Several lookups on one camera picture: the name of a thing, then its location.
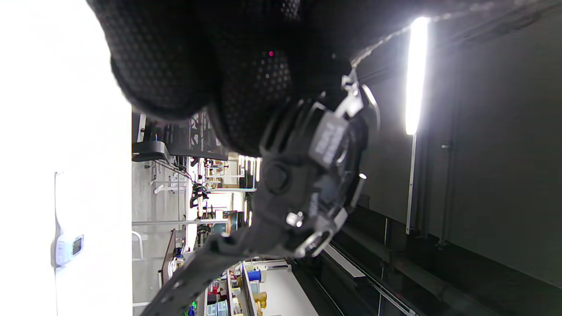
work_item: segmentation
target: ceiling light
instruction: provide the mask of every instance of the ceiling light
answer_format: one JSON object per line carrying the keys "label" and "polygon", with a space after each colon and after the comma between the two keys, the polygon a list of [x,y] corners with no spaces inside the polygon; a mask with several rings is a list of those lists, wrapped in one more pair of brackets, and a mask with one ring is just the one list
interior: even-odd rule
{"label": "ceiling light", "polygon": [[260,181],[260,165],[261,165],[261,158],[258,158],[257,165],[256,165],[256,182]]}
{"label": "ceiling light", "polygon": [[414,135],[422,111],[429,19],[419,17],[410,26],[410,47],[406,77],[406,133]]}

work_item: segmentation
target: shelf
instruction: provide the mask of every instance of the shelf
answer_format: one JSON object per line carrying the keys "label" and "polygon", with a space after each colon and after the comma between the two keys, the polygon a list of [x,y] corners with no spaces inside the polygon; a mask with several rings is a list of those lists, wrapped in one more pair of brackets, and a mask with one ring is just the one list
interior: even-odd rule
{"label": "shelf", "polygon": [[252,288],[250,286],[250,278],[248,278],[248,272],[246,271],[246,266],[242,264],[242,291],[244,291],[244,297],[246,299],[246,305],[248,306],[249,314],[248,316],[257,316],[256,303],[253,300]]}
{"label": "shelf", "polygon": [[242,315],[244,316],[250,316],[250,314],[248,313],[249,309],[248,309],[248,304],[246,304],[246,295],[244,295],[243,291],[240,291],[240,308],[242,309]]}
{"label": "shelf", "polygon": [[230,309],[230,316],[234,316],[234,304],[232,304],[232,278],[230,277],[230,269],[226,270],[226,282],[228,286],[228,308]]}
{"label": "shelf", "polygon": [[207,315],[207,292],[204,291],[197,298],[197,309],[196,316],[206,316]]}

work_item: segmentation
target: metal bar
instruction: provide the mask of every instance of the metal bar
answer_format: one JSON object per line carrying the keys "label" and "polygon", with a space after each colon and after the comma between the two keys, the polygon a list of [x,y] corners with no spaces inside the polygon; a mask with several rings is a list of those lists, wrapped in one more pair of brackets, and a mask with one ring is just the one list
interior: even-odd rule
{"label": "metal bar", "polygon": [[363,173],[359,174],[359,182],[357,183],[357,188],[355,188],[355,194],[351,198],[351,206],[357,206],[357,202],[359,201],[359,196],[361,195],[361,191],[363,191],[363,185],[365,185],[365,180],[367,180],[367,176]]}
{"label": "metal bar", "polygon": [[164,257],[133,258],[133,261],[164,260]]}
{"label": "metal bar", "polygon": [[228,224],[228,219],[157,220],[155,222],[133,222],[133,226],[182,224]]}
{"label": "metal bar", "polygon": [[210,189],[211,192],[255,192],[256,188],[241,189],[241,188],[221,188],[221,189]]}
{"label": "metal bar", "polygon": [[143,251],[143,246],[142,246],[142,236],[141,234],[137,233],[136,231],[131,231],[133,233],[133,235],[135,235],[138,239],[139,239],[139,247],[140,247],[140,259],[144,258],[144,251]]}
{"label": "metal bar", "polygon": [[187,187],[180,187],[180,188],[177,188],[177,187],[165,187],[163,184],[161,184],[161,185],[157,186],[157,187],[154,189],[153,192],[154,192],[154,194],[158,194],[158,193],[160,193],[160,192],[162,192],[162,191],[174,191],[174,192],[177,192],[178,194],[180,194],[180,193],[185,193],[185,192],[187,191]]}
{"label": "metal bar", "polygon": [[412,137],[412,158],[410,160],[410,188],[408,189],[408,209],[406,213],[406,234],[410,234],[410,229],[412,227],[412,221],[415,218],[415,214],[412,212],[412,198],[414,194],[414,170],[416,165],[416,143],[417,134]]}
{"label": "metal bar", "polygon": [[219,174],[219,175],[212,175],[212,176],[206,177],[206,178],[219,178],[219,179],[244,178],[244,175],[241,175],[241,174],[229,174],[229,175]]}
{"label": "metal bar", "polygon": [[447,150],[447,181],[445,183],[445,203],[443,203],[443,219],[441,221],[441,234],[439,236],[439,245],[443,246],[447,242],[448,235],[448,221],[449,212],[452,208],[453,203],[453,191],[454,191],[454,152],[451,148],[452,140],[448,144],[441,145],[441,148]]}
{"label": "metal bar", "polygon": [[[179,184],[180,184],[180,180],[182,180],[182,179],[181,179],[181,175],[180,175],[179,173],[178,173],[177,175],[178,175],[178,177],[177,177],[177,180],[178,180],[178,219],[181,220],[181,219],[182,219],[182,215],[181,215],[180,213],[182,213],[182,211],[181,211],[181,208],[180,208],[180,206],[179,206],[179,205],[180,205],[180,198],[179,198],[180,190],[179,190]],[[187,178],[185,178],[185,195],[187,195],[187,186],[188,186],[188,185],[189,185],[189,183],[188,183],[188,181],[187,181]]]}
{"label": "metal bar", "polygon": [[349,275],[354,278],[364,277],[365,275],[357,269],[349,260],[347,260],[342,254],[340,254],[334,247],[327,244],[324,248],[324,252],[328,254],[336,263],[338,263]]}
{"label": "metal bar", "polygon": [[179,146],[176,146],[174,143],[168,145],[168,150],[170,152],[170,155],[172,156],[202,157],[202,158],[222,160],[222,161],[228,160],[228,154],[227,155],[216,154],[214,152],[204,151],[203,149],[191,150],[187,148],[179,148]]}
{"label": "metal bar", "polygon": [[[396,300],[396,297],[394,295],[389,295],[391,294],[390,292],[387,291],[387,289],[385,287],[383,287],[380,283],[373,283],[373,287],[380,293],[381,297],[384,297],[387,301],[389,301],[392,305],[394,305],[399,311],[401,311],[402,313],[404,313],[405,315],[408,316],[416,316],[416,312],[413,311],[412,309],[406,309],[402,306],[401,302]],[[381,313],[381,309],[380,309],[380,302],[379,302],[379,315]]]}

